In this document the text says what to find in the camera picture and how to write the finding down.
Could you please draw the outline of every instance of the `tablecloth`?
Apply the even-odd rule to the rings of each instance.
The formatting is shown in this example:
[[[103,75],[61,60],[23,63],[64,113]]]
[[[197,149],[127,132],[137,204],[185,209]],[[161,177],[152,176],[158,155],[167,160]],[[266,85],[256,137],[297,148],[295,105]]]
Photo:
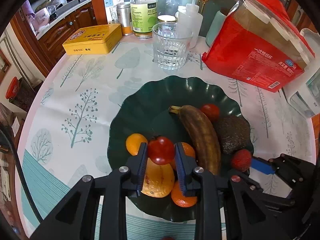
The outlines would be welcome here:
[[[204,39],[190,52],[179,70],[159,68],[152,43],[123,38],[107,55],[63,56],[47,77],[28,113],[18,148],[22,169],[40,214],[45,217],[85,174],[101,177],[111,168],[107,159],[109,126],[124,99],[149,81],[168,75],[199,77],[220,86],[236,100],[251,126],[254,155],[269,159],[286,153],[315,163],[311,120],[305,120],[286,103],[284,94],[260,89],[221,76],[201,61]],[[290,188],[276,175],[250,169],[268,194],[286,197]],[[29,236],[38,226],[19,178],[16,176],[18,209]],[[193,239],[194,221],[172,223],[141,212],[126,201],[129,240]],[[95,237],[99,236],[101,205]]]

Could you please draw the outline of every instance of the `green bottle label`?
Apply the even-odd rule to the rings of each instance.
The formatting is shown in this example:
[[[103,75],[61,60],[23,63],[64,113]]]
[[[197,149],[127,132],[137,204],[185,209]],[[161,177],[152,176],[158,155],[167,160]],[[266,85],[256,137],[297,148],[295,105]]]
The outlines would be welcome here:
[[[157,23],[157,3],[131,4],[131,16],[135,32],[151,32]]]

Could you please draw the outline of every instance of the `metal screw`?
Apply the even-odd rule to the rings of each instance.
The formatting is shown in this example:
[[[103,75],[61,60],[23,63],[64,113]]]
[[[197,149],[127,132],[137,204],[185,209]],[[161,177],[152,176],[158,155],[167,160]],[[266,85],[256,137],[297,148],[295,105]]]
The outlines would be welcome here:
[[[239,181],[241,181],[241,178],[238,175],[232,175],[231,180],[233,182],[239,182]]]
[[[123,173],[127,172],[128,170],[129,170],[129,168],[128,168],[127,166],[121,166],[121,167],[119,168],[119,171],[120,171],[120,172],[123,172]]]
[[[89,182],[92,179],[92,177],[90,175],[84,175],[82,177],[82,181],[83,182]]]
[[[195,167],[195,172],[196,173],[202,173],[204,169],[202,167]]]

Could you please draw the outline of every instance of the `yellow tin box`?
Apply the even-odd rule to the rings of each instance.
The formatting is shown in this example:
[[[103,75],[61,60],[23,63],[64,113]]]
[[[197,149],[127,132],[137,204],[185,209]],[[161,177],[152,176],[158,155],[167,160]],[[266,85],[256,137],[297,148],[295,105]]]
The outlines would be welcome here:
[[[107,54],[121,38],[120,24],[97,25],[77,30],[62,45],[68,55]]]

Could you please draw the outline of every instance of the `glass of water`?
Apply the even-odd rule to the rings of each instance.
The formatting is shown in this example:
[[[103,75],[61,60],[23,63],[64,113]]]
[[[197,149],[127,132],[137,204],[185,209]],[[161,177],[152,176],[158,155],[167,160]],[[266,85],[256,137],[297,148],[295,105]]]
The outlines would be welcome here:
[[[172,22],[153,26],[153,59],[159,67],[168,70],[181,68],[187,59],[192,31]]]

